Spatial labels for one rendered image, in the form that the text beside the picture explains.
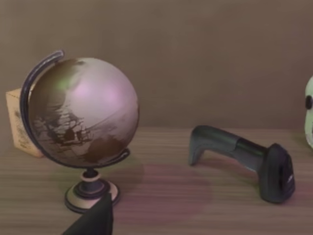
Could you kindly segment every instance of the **cardboard box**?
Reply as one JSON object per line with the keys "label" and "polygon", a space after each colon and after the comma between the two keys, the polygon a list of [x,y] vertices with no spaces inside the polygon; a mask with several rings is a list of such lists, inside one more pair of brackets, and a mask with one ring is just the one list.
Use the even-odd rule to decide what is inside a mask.
{"label": "cardboard box", "polygon": [[21,89],[16,89],[5,94],[14,146],[34,157],[41,158],[43,157],[42,153],[29,139],[21,120],[20,94]]}

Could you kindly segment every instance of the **table surface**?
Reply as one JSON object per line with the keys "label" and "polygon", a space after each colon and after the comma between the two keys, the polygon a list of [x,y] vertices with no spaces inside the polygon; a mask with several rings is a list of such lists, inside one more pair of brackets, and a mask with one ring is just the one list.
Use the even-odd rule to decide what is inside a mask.
{"label": "table surface", "polygon": [[[313,152],[287,130],[229,130],[293,157],[296,192],[283,205],[260,199],[257,177],[236,161],[206,151],[187,164],[190,129],[139,128],[125,161],[101,169],[119,185],[114,235],[312,235]],[[12,146],[0,156],[0,234],[60,235],[80,215],[64,193],[80,170],[31,157]]]}

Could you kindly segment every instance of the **brown wall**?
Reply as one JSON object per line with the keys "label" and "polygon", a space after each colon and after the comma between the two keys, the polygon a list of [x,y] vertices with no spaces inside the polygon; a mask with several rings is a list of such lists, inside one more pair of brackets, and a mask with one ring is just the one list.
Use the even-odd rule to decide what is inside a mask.
{"label": "brown wall", "polygon": [[312,8],[312,0],[1,0],[0,118],[8,122],[4,92],[62,48],[122,69],[142,126],[302,128]]}

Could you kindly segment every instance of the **globe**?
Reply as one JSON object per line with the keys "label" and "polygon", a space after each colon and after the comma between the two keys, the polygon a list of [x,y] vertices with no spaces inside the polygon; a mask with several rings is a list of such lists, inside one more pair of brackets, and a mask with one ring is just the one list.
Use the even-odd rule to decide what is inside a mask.
{"label": "globe", "polygon": [[131,142],[139,105],[128,78],[94,58],[70,59],[48,69],[29,100],[35,138],[56,162],[101,167]]}
{"label": "globe", "polygon": [[118,186],[100,178],[95,168],[129,156],[139,104],[131,82],[115,66],[95,58],[61,61],[63,57],[59,50],[29,73],[21,91],[21,119],[47,158],[85,169],[81,181],[65,193],[67,208],[85,213],[108,193],[113,205],[120,198]]}

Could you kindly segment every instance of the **globe base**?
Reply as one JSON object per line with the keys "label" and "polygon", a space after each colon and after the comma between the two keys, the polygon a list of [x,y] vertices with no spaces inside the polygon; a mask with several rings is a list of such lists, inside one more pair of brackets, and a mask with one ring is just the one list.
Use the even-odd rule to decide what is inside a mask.
{"label": "globe base", "polygon": [[81,175],[82,181],[73,185],[65,193],[65,205],[76,213],[85,213],[96,204],[106,193],[111,193],[115,205],[120,198],[118,186],[112,182],[100,179],[100,174],[94,169],[88,169]]}

